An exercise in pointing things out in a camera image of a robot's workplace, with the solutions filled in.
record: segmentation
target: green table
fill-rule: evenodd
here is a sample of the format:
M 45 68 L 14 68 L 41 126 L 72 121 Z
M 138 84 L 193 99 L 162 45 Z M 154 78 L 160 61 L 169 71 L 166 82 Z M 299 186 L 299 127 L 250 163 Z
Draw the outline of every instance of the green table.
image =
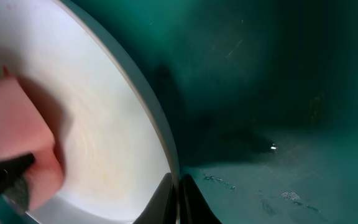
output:
M 73 2 L 138 64 L 223 223 L 358 223 L 358 1 Z

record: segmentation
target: red spot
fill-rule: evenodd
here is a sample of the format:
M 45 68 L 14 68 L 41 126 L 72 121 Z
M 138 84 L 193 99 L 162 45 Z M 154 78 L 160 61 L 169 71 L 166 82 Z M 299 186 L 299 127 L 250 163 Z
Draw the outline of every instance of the red spot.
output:
M 2 67 L 2 73 L 4 74 L 4 77 L 9 76 L 9 69 L 7 69 L 5 65 Z

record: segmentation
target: sponge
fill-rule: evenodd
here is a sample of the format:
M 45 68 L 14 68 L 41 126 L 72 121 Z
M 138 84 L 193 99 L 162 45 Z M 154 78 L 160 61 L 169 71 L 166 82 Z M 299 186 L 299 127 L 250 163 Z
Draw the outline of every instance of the sponge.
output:
M 16 182 L 6 192 L 13 200 L 24 200 L 18 202 L 24 210 L 40 207 L 63 184 L 62 169 L 53 154 L 54 145 L 52 132 L 17 79 L 0 79 L 0 161 L 30 152 L 35 157 L 24 174 L 25 181 Z

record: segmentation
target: plate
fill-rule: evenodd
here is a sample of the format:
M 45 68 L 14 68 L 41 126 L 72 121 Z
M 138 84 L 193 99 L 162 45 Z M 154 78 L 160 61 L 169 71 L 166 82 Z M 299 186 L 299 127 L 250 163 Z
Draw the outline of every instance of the plate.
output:
M 175 143 L 131 58 L 66 4 L 0 0 L 0 76 L 22 77 L 65 164 L 61 191 L 29 215 L 41 223 L 133 222 L 167 172 L 177 182 Z

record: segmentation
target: white plate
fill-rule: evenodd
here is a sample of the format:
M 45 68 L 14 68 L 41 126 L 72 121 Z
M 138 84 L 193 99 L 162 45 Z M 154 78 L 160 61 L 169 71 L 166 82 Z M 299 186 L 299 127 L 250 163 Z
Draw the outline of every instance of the white plate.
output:
M 66 4 L 93 31 L 61 2 L 0 0 L 0 76 L 7 67 L 30 80 L 65 158 L 63 188 L 30 215 L 44 224 L 133 222 L 164 174 L 177 182 L 175 143 L 126 52 Z

